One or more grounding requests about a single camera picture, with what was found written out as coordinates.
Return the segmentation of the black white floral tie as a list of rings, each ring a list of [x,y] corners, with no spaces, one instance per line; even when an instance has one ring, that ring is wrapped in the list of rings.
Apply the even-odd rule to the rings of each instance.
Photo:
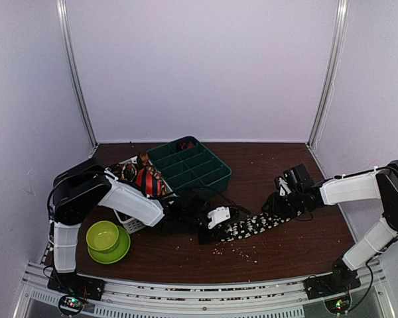
[[[219,227],[216,233],[216,240],[218,242],[229,242],[248,239],[251,236],[264,233],[265,231],[269,231],[279,225],[287,223],[292,219],[292,217],[260,213],[244,221],[238,221]]]

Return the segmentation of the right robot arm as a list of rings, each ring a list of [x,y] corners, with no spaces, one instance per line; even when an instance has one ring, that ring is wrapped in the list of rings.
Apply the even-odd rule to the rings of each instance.
[[[272,220],[288,221],[305,211],[339,205],[345,216],[369,216],[368,230],[332,265],[327,287],[341,292],[359,268],[398,240],[398,160],[385,166],[314,182],[304,164],[275,178],[276,192],[261,210]]]

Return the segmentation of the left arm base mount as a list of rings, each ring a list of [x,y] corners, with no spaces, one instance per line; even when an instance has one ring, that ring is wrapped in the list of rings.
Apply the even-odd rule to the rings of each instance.
[[[58,273],[50,278],[47,284],[47,288],[50,290],[95,301],[101,300],[104,287],[105,282],[103,280],[79,276],[74,273]]]

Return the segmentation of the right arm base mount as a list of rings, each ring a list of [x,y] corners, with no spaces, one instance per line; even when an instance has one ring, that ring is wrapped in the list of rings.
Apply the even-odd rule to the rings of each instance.
[[[346,282],[338,282],[334,279],[333,274],[310,276],[303,284],[309,300],[328,297],[338,293],[346,293],[361,286],[359,278],[352,278]]]

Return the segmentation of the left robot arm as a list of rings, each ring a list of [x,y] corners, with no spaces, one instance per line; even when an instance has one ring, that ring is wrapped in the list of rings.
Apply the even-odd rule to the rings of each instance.
[[[177,223],[198,227],[206,233],[230,218],[227,207],[205,212],[203,208],[190,208],[183,199],[173,193],[150,195],[134,183],[118,178],[94,158],[61,173],[54,179],[47,201],[56,283],[68,294],[82,289],[76,269],[78,232],[96,207],[112,209],[147,227],[174,217]]]

